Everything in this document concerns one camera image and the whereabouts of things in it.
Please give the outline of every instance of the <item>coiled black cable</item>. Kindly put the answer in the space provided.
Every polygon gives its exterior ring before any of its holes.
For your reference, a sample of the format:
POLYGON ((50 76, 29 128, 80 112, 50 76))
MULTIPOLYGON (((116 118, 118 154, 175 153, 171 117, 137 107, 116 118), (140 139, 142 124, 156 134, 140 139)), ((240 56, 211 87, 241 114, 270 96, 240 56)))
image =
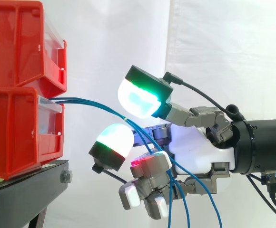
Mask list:
POLYGON ((171 74, 170 72, 166 72, 166 74, 163 77, 163 80, 165 80, 168 83, 175 83, 178 85, 185 86, 194 92, 198 93, 202 97, 206 98, 209 102, 211 102, 213 105, 215 105, 218 109, 220 109, 222 112, 226 113, 226 115, 233 121, 242 121, 245 120, 244 116, 240 113, 238 107, 234 104, 228 105, 226 108, 223 108, 220 106, 215 100, 213 100, 211 97, 197 89, 196 87, 184 82, 180 77, 177 77, 174 74, 171 74))

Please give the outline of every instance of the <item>stacked red bins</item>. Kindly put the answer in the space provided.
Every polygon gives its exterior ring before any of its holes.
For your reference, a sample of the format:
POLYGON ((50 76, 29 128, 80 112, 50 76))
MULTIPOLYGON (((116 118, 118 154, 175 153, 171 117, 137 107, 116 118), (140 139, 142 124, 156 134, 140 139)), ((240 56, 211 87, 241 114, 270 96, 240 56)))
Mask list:
POLYGON ((0 178, 63 155, 66 42, 38 1, 0 1, 0 178))

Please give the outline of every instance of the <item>cable connector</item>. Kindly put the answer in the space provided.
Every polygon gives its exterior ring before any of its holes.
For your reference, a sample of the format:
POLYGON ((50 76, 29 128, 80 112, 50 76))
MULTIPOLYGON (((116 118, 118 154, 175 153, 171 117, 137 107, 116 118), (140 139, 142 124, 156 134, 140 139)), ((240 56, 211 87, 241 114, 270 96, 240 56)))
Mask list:
POLYGON ((162 79, 168 82, 169 84, 173 82, 175 84, 182 85, 182 83, 184 82, 184 80, 182 80, 180 77, 177 77, 176 75, 171 74, 170 72, 166 72, 162 79))
POLYGON ((93 171, 95 171, 97 174, 102 173, 102 171, 104 170, 104 168, 103 168, 102 166, 99 166, 97 163, 95 163, 95 164, 93 165, 93 167, 91 167, 91 169, 92 169, 93 171))
POLYGON ((276 177, 273 176, 272 174, 269 174, 266 177, 266 185, 267 185, 267 191, 269 192, 270 195, 275 195, 276 193, 276 177))

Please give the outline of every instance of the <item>white wall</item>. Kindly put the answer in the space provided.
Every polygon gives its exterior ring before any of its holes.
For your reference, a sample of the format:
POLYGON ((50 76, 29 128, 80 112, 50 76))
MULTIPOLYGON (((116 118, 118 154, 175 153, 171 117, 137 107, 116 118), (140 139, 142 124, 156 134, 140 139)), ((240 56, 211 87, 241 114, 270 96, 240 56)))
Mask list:
MULTIPOLYGON (((276 118, 276 1, 175 0, 169 35, 168 0, 42 2, 68 43, 65 96, 102 102, 142 126, 156 124, 126 113, 117 89, 132 64, 158 77, 166 66, 223 106, 237 104, 247 119, 276 118)), ((179 86, 172 100, 185 107, 210 105, 179 86)), ((123 210, 120 184, 91 170, 88 152, 97 135, 121 121, 86 106, 69 104, 65 112, 64 157, 73 182, 49 205, 44 228, 166 227, 167 219, 151 220, 143 205, 123 210)), ((144 151, 134 148, 118 174, 130 180, 129 161, 144 151)), ((276 227, 275 215, 244 176, 219 181, 214 200, 225 228, 276 227)), ((187 201, 191 227, 218 227, 207 196, 189 195, 187 201)), ((172 227, 186 227, 181 200, 173 203, 172 227)))

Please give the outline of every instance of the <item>silver screw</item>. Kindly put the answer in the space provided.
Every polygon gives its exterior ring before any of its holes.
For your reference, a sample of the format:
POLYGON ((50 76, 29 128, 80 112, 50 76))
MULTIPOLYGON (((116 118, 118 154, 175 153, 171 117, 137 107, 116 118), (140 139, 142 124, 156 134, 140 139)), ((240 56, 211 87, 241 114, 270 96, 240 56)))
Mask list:
POLYGON ((71 183, 72 181, 72 171, 62 171, 61 173, 61 183, 71 183))

